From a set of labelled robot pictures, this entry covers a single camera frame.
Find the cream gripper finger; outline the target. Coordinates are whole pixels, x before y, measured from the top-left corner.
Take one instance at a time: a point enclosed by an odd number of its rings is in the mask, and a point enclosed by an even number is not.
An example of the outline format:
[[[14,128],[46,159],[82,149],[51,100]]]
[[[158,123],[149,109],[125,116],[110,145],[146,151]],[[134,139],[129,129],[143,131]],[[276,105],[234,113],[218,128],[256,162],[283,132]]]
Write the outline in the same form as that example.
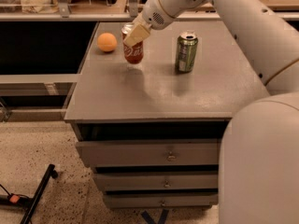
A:
[[[133,23],[129,27],[128,34],[124,38],[123,42],[128,47],[133,47],[137,43],[140,43],[150,36],[150,28],[140,24]]]

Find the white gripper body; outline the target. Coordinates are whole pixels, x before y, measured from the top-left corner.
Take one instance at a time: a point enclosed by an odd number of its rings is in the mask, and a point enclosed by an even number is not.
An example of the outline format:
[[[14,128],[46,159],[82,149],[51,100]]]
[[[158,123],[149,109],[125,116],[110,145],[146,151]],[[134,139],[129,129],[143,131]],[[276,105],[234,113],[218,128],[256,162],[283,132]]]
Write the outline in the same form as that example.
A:
[[[151,29],[163,30],[177,14],[176,0],[148,0],[143,7],[142,18]]]

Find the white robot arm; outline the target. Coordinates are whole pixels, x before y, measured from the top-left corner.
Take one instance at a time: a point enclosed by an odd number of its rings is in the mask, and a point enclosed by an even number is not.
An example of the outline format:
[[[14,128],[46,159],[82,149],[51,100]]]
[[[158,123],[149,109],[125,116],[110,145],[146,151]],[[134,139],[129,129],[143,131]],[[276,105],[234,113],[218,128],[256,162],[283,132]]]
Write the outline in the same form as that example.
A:
[[[262,97],[230,120],[221,141],[220,224],[299,224],[299,33],[259,0],[148,0],[132,46],[184,10],[210,3],[249,62],[231,80]]]

